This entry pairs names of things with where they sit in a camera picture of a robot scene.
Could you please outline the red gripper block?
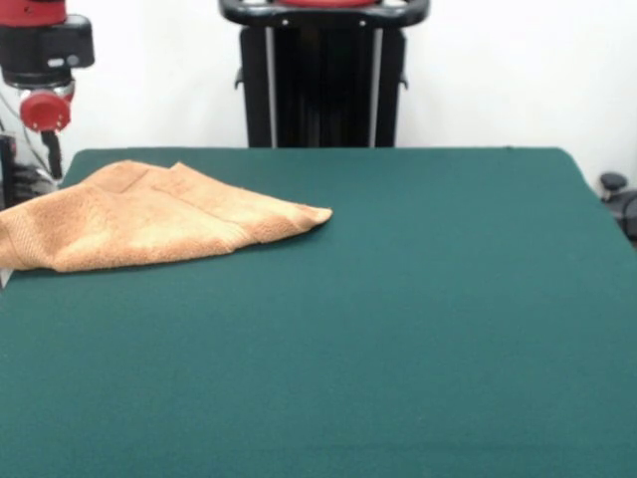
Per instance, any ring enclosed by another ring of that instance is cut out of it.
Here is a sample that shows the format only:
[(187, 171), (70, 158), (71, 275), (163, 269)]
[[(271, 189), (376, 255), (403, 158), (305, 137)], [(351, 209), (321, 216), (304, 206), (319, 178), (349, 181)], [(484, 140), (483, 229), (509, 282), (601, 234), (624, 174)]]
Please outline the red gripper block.
[(74, 95), (58, 95), (53, 91), (37, 90), (21, 100), (20, 119), (28, 129), (40, 132), (48, 151), (48, 163), (54, 179), (63, 178), (62, 153), (56, 131), (71, 122), (71, 102)]

